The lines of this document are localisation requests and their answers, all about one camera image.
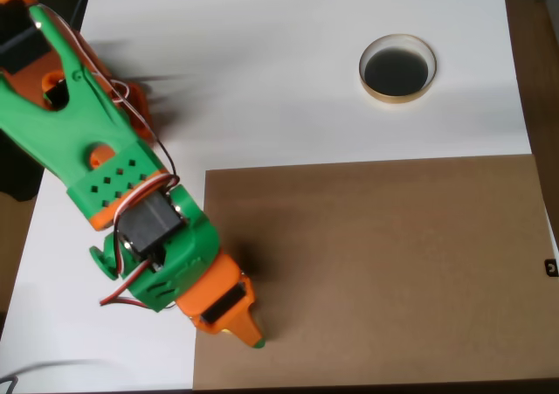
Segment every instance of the black cable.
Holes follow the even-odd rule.
[[[0,384],[4,384],[4,383],[10,383],[10,386],[8,387],[8,390],[6,391],[6,394],[11,394],[12,392],[14,392],[14,388],[16,388],[17,376],[10,375],[10,376],[4,377],[4,378],[0,378]]]
[[[159,148],[162,149],[162,151],[165,153],[165,156],[167,156],[167,159],[169,160],[169,163],[171,164],[171,174],[176,177],[176,183],[174,185],[177,185],[179,178],[178,178],[178,175],[176,174],[175,162],[173,161],[173,158],[171,158],[171,154],[165,148],[165,145],[163,145],[163,143],[160,141],[160,139],[157,136],[155,137],[155,140],[157,141],[157,144],[159,145]]]
[[[73,14],[72,17],[70,18],[70,23],[68,23],[73,29],[76,29],[76,26],[74,24],[76,21],[76,17],[78,16],[79,8],[83,4],[83,2],[84,0],[78,0],[78,3],[76,3],[76,6],[73,9]]]

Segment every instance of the red wire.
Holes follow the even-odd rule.
[[[148,307],[146,304],[144,304],[143,302],[141,302],[141,301],[138,301],[138,300],[129,300],[129,299],[120,298],[120,297],[114,298],[112,301],[108,302],[108,303],[105,304],[105,305],[110,305],[110,304],[129,304],[129,305],[136,305],[137,307],[142,307],[142,308],[147,308],[147,309],[149,309],[149,307]]]
[[[100,301],[100,305],[104,306],[114,301],[120,294],[128,289],[130,285],[134,283],[134,281],[140,276],[148,267],[150,266],[150,262],[148,260],[143,260],[142,263],[136,269],[126,277],[122,285],[116,288],[116,290],[110,294],[107,298],[104,298]]]

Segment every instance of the black circle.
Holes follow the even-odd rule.
[[[375,53],[369,59],[363,79],[378,93],[402,96],[421,90],[428,73],[427,63],[419,54],[389,48]]]

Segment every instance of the white wire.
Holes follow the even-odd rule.
[[[96,77],[100,77],[100,74],[99,74],[99,73],[91,73],[91,74],[93,74],[93,75],[96,76]],[[126,82],[124,82],[124,81],[120,81],[119,79],[114,79],[114,78],[111,78],[110,81],[111,81],[113,84],[118,84],[119,86],[123,86],[123,87],[126,89],[126,92],[125,92],[123,98],[124,98],[125,100],[127,100],[127,99],[128,99],[128,96],[130,95],[130,87],[128,86],[128,84],[127,84]],[[124,101],[124,100],[123,100],[122,98],[120,98],[120,97],[119,97],[118,99],[113,99],[113,103],[114,103],[114,104],[122,103],[123,101]]]
[[[114,294],[117,294],[116,296],[118,296],[118,294],[122,294],[126,289],[128,289],[128,285],[130,285],[130,281],[137,279],[138,276],[136,276],[136,272],[140,268],[145,267],[147,264],[149,264],[149,260],[148,259],[143,260],[143,262],[140,263],[109,296],[106,296],[100,302],[103,302],[108,298],[114,298],[115,297]]]
[[[43,3],[38,3],[37,4],[39,7],[50,11],[52,14],[54,14],[60,21],[60,23],[62,23],[62,25],[64,26],[64,28],[66,29],[66,31],[68,31],[68,33],[70,34],[70,36],[72,36],[72,39],[74,41],[74,43],[79,47],[79,49],[81,50],[81,53],[83,54],[84,58],[86,58],[87,62],[89,62],[89,65],[95,70],[95,73],[93,73],[93,75],[99,75],[99,77],[101,77],[101,79],[103,79],[105,81],[105,83],[111,87],[111,90],[113,91],[113,93],[115,93],[117,95],[117,97],[119,97],[122,101],[122,103],[132,112],[132,114],[134,116],[136,116],[136,118],[143,124],[143,126],[149,131],[149,133],[154,137],[154,139],[159,143],[159,145],[162,147],[163,152],[168,156],[169,158],[169,162],[171,163],[171,166],[173,165],[172,160],[170,159],[169,154],[167,153],[166,149],[162,146],[161,142],[159,141],[159,139],[157,138],[157,135],[155,134],[154,130],[149,126],[149,123],[143,118],[143,116],[135,109],[135,107],[132,105],[132,103],[130,103],[128,100],[126,100],[125,98],[122,97],[122,94],[119,93],[119,91],[114,87],[114,85],[111,83],[110,79],[107,78],[107,76],[105,76],[105,74],[99,69],[99,67],[97,66],[97,64],[95,64],[95,62],[93,62],[93,60],[89,57],[89,55],[87,54],[86,49],[84,49],[84,46],[81,44],[81,42],[79,41],[78,37],[76,36],[76,34],[73,32],[72,27],[70,27],[70,25],[53,9],[51,9],[50,7],[44,5]]]

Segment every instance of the electrical wire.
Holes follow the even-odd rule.
[[[41,7],[45,10],[50,11],[56,18],[58,18],[60,20],[60,23],[65,27],[65,29],[68,31],[70,36],[72,36],[72,39],[73,39],[74,43],[79,47],[79,49],[82,52],[83,57],[87,60],[87,62],[90,64],[90,66],[95,70],[96,74],[98,74],[98,76],[101,79],[103,79],[103,81],[105,81],[105,83],[111,88],[113,93],[115,93],[116,96],[119,97],[122,100],[122,103],[127,107],[127,109],[143,124],[143,126],[153,136],[154,140],[157,142],[157,144],[159,145],[159,147],[162,149],[163,153],[165,154],[165,156],[169,160],[169,164],[170,164],[171,171],[172,171],[173,175],[176,176],[175,162],[173,161],[173,158],[171,157],[168,150],[162,144],[161,140],[157,137],[157,134],[149,126],[149,123],[143,118],[143,116],[136,110],[136,108],[132,105],[132,103],[130,103],[128,100],[126,100],[125,98],[122,97],[121,93],[119,93],[119,91],[114,87],[111,80],[109,78],[107,78],[107,76],[99,69],[97,64],[95,64],[95,62],[93,62],[93,59],[90,57],[86,48],[79,41],[78,36],[73,31],[72,27],[70,27],[70,25],[55,10],[48,7],[47,5],[44,5],[43,3],[37,3],[35,5]]]
[[[126,298],[123,296],[118,296],[116,298],[114,298],[114,300],[108,302],[105,305],[111,305],[111,304],[127,304],[127,305],[134,305],[136,307],[141,307],[141,308],[146,308],[146,309],[151,309],[150,307],[148,307],[146,304],[144,304],[141,301],[138,301],[134,298]],[[165,307],[165,310],[170,310],[176,307],[176,303],[173,302],[172,304],[168,305],[167,307]]]
[[[92,73],[94,76],[99,77],[99,73]],[[123,99],[127,100],[128,96],[130,95],[130,87],[124,81],[120,81],[119,79],[109,78],[109,80],[113,83],[113,85],[118,84],[119,86],[123,86],[126,92],[124,93]],[[122,103],[124,100],[121,98],[113,99],[114,104]]]
[[[114,211],[113,216],[113,238],[114,238],[114,256],[116,260],[116,272],[122,274],[124,271],[124,258],[122,258],[121,245],[118,241],[118,225],[122,213],[130,207],[140,196],[144,196],[146,192],[160,187],[165,182],[171,182],[169,187],[173,187],[178,183],[178,176],[173,176],[169,173],[163,173],[155,176],[142,183],[140,186],[130,192],[128,196],[121,202],[121,204]]]
[[[134,281],[138,278],[138,276],[144,273],[150,265],[151,262],[149,260],[147,259],[143,260],[143,262],[140,263],[140,265],[138,265],[136,269],[134,269],[108,297],[103,298],[99,302],[99,304],[103,307],[111,303],[112,301],[114,301],[120,294],[126,291],[128,287],[132,285],[132,283],[134,283]]]
[[[77,13],[77,10],[79,8],[79,5],[80,5],[81,1],[82,0],[79,0],[78,6],[76,7],[76,10],[74,11],[74,14],[72,15],[72,22],[71,22],[72,24],[73,24],[73,20],[75,19],[75,15]],[[136,108],[127,100],[128,96],[129,96],[129,93],[130,93],[130,88],[128,87],[128,85],[125,82],[119,81],[117,79],[109,79],[99,69],[97,64],[93,61],[93,59],[89,55],[86,48],[81,44],[78,36],[73,31],[72,27],[55,10],[53,10],[52,8],[46,6],[42,3],[38,3],[37,5],[41,8],[43,8],[43,9],[45,9],[45,10],[50,11],[56,18],[59,19],[60,23],[65,27],[65,29],[68,31],[68,33],[72,37],[74,43],[80,49],[82,56],[87,60],[89,65],[94,69],[94,71],[92,72],[92,75],[98,76],[101,79],[103,79],[103,81],[111,88],[113,93],[117,96],[117,99],[113,99],[112,102],[114,104],[122,103],[122,104],[124,104],[124,106],[126,106],[126,108],[142,123],[142,125],[153,136],[154,140],[157,142],[157,144],[159,145],[159,147],[162,149],[163,153],[166,155],[167,159],[169,160],[169,164],[170,164],[170,167],[171,167],[172,174],[164,173],[164,174],[161,174],[159,176],[152,177],[147,182],[142,183],[140,186],[138,186],[136,189],[134,189],[121,202],[121,204],[119,205],[119,207],[117,208],[117,210],[114,213],[114,217],[113,217],[114,255],[115,255],[115,261],[116,261],[116,265],[117,265],[117,272],[118,272],[118,274],[122,274],[122,272],[124,270],[124,258],[122,258],[120,245],[118,244],[118,221],[121,217],[121,214],[131,204],[133,204],[133,202],[135,202],[137,199],[140,199],[148,191],[152,190],[157,185],[160,185],[167,180],[172,180],[169,188],[175,186],[178,183],[178,181],[180,180],[178,175],[176,174],[176,166],[175,166],[175,163],[173,161],[173,158],[170,156],[170,153],[165,148],[165,146],[163,145],[163,143],[161,142],[159,137],[156,135],[154,130],[149,126],[148,122],[136,110]],[[125,92],[124,96],[116,89],[114,84],[118,84],[118,85],[121,85],[121,86],[125,87],[126,92]],[[150,266],[150,264],[151,263],[150,263],[149,260],[147,260],[147,259],[143,260],[143,262],[138,267],[136,267],[136,269],[131,274],[129,274],[126,277],[126,279],[122,282],[122,284],[119,287],[117,287],[108,297],[106,297],[106,298],[104,298],[103,300],[100,301],[100,305],[105,306],[105,305],[108,305],[110,303],[126,303],[126,304],[130,304],[130,305],[136,305],[138,307],[147,308],[147,306],[141,301],[134,300],[134,299],[123,298],[123,297],[120,297],[119,295],[122,294],[126,289],[128,289],[128,287],[130,285],[132,285],[132,283],[134,283],[134,281],[138,278],[138,276],[140,276],[145,270],[147,270],[147,268]]]
[[[8,386],[8,390],[6,390],[6,394],[11,394],[12,392],[14,392],[17,381],[18,379],[16,375],[8,375],[6,377],[0,378],[0,384],[10,383],[10,385]]]
[[[70,17],[70,25],[74,29],[76,28],[75,23],[76,23],[76,17],[78,16],[79,7],[81,7],[83,2],[84,2],[84,0],[78,0],[78,2],[76,3],[76,6],[73,8],[72,16]]]

